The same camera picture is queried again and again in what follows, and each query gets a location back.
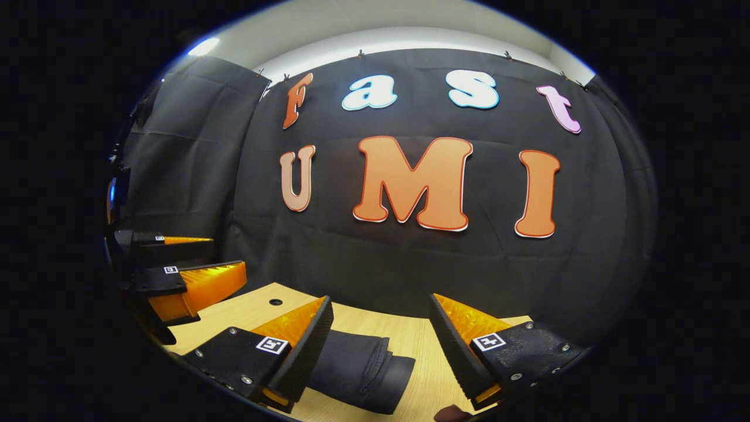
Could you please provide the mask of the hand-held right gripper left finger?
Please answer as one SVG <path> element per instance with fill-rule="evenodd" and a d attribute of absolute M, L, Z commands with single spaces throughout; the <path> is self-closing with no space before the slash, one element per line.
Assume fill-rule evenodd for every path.
<path fill-rule="evenodd" d="M 182 363 L 247 401 L 290 413 L 333 321 L 330 297 L 319 297 L 254 329 L 229 326 L 182 355 Z"/>

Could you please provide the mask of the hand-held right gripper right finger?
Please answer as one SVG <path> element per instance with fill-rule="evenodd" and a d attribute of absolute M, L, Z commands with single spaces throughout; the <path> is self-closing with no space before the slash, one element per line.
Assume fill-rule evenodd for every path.
<path fill-rule="evenodd" d="M 477 411 L 530 396 L 589 353 L 547 324 L 510 324 L 439 294 L 429 297 L 429 322 Z"/>

